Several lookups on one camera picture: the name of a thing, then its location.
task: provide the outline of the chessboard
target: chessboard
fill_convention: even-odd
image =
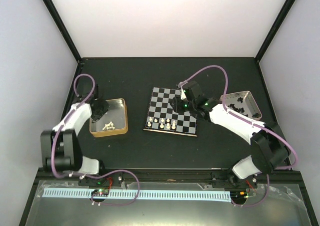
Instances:
[[[197,120],[190,112],[177,113],[169,103],[180,90],[154,87],[144,130],[196,137]]]

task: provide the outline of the black square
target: black square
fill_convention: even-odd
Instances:
[[[190,121],[190,116],[184,116],[184,119],[183,119],[184,121]]]
[[[190,122],[189,127],[196,127],[196,123],[195,122]]]
[[[189,132],[189,128],[188,127],[183,127],[182,128],[182,132]]]

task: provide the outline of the black table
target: black table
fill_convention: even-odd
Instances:
[[[229,78],[228,93],[249,90],[262,121],[274,120],[259,65],[253,58],[88,58],[82,73],[91,74],[106,99],[124,98],[128,133],[94,138],[89,122],[78,139],[85,156],[103,160],[106,168],[229,168],[250,154],[249,145],[227,129],[198,121],[198,137],[143,131],[153,87],[176,88],[198,69],[220,65]],[[220,98],[225,78],[219,69],[209,69],[195,80],[208,96]],[[91,88],[80,79],[78,91]]]

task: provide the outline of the metal frame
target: metal frame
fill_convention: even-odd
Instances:
[[[84,66],[84,60],[83,58],[81,58],[75,44],[73,43],[61,17],[59,16],[58,11],[56,10],[52,0],[43,0],[45,6],[47,7],[48,11],[50,12],[54,22],[56,23],[58,29],[60,30],[63,38],[65,39],[67,45],[69,46],[74,58],[76,59],[76,61],[78,62],[75,74],[74,74],[74,78],[72,80],[72,82],[74,81],[75,77],[77,75],[79,75],[82,72],[83,66]],[[263,80],[263,75],[261,73],[261,69],[260,69],[260,65],[259,62],[261,61],[263,55],[265,54],[265,52],[267,51],[270,43],[272,42],[273,38],[275,37],[278,29],[280,28],[282,22],[284,21],[284,19],[286,18],[289,10],[291,9],[292,5],[294,4],[295,0],[286,0],[282,9],[280,10],[275,22],[273,23],[267,37],[265,38],[261,48],[259,49],[259,52],[257,53],[256,57],[255,57],[255,61],[256,61],[256,65],[259,69],[259,73],[260,76]],[[266,94],[268,94],[267,91],[267,87],[264,85],[264,89],[266,91]],[[272,104],[271,104],[271,100],[269,98],[269,96],[267,97],[269,104],[271,106],[272,109],[272,114],[273,114],[273,118],[276,121],[276,115],[275,112],[273,110]],[[67,96],[67,100],[65,103],[65,107],[63,109],[62,112],[62,118],[66,115],[66,113],[68,112],[70,105],[72,103],[73,100],[73,87],[70,87],[68,96]],[[144,182],[144,181],[153,181],[153,182],[198,182],[198,183],[212,183],[213,186],[218,186],[221,187],[221,185],[215,185],[213,182],[213,177],[214,177],[214,173],[216,172],[216,170],[169,170],[169,169],[136,169],[132,171],[133,173],[135,173],[139,180]],[[122,174],[121,177],[125,180],[125,181],[133,181],[133,178],[129,175],[129,174]],[[257,183],[266,183],[266,178],[264,175],[258,175],[257,177]],[[27,222],[27,218],[31,209],[31,205],[33,202],[33,198],[34,195],[36,193],[36,189],[38,187],[39,181],[40,180],[65,180],[65,179],[57,179],[55,178],[51,173],[48,172],[43,172],[42,169],[40,168],[35,180],[33,182],[28,200],[26,202],[22,217],[21,217],[21,221],[20,221],[20,226],[23,226],[26,224]],[[312,223],[312,225],[318,225],[318,221],[315,215],[315,212],[312,208],[312,204],[308,195],[308,192],[306,190],[302,175],[299,171],[276,171],[274,173],[272,173],[270,175],[270,181],[271,183],[291,183],[291,184],[298,184],[304,199],[304,204],[307,208],[307,212],[310,218],[310,221]],[[118,175],[114,176],[114,185],[117,185],[118,182]],[[79,183],[81,185],[84,185],[87,183],[87,185],[90,186],[91,182],[81,182],[81,180],[79,181]]]

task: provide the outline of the wall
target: wall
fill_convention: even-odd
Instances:
[[[285,0],[52,0],[83,57],[254,57]]]
[[[0,225],[18,225],[76,62],[42,0],[0,0]]]
[[[261,67],[320,220],[320,0],[296,0]]]

